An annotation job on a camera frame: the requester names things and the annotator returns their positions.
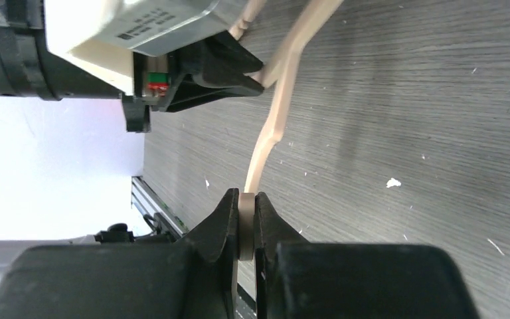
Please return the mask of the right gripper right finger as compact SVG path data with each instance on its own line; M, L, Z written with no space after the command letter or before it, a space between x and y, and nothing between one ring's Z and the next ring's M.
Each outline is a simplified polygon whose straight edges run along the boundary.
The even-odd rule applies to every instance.
M285 246L306 243L276 211L269 197L255 196L254 264L258 318L289 318L292 294L291 265L282 253Z

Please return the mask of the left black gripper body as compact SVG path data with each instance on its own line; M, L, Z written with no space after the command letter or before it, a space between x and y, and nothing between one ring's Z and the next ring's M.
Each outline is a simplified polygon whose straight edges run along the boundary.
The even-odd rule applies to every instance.
M129 132L149 132L151 112L178 112L181 102L177 93L177 75L165 76L157 96L147 93L147 85L156 77L146 71L148 56L124 52L109 56L112 66L129 70L128 76L118 78L114 71L96 65L87 72L52 53L44 36L44 5L42 1L6 1L0 14L12 9L18 15L26 9L27 18L35 18L39 25L0 27L0 96L39 97L46 101L63 98L119 98Z

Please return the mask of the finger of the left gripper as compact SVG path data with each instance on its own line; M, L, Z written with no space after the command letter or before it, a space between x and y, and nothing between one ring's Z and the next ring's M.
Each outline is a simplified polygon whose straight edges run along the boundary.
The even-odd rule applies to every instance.
M259 86L249 74L263 67L227 31L181 48L180 63L199 86Z
M184 79L171 86L163 97L163 111L175 113L223 98L259 96L263 91L264 88L253 80L230 88L206 88L191 79Z

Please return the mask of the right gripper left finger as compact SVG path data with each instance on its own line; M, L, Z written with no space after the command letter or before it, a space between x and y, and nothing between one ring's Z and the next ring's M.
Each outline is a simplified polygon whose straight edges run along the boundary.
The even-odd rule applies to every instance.
M214 211L181 243L192 249L183 318L234 318L238 272L238 189L228 189Z

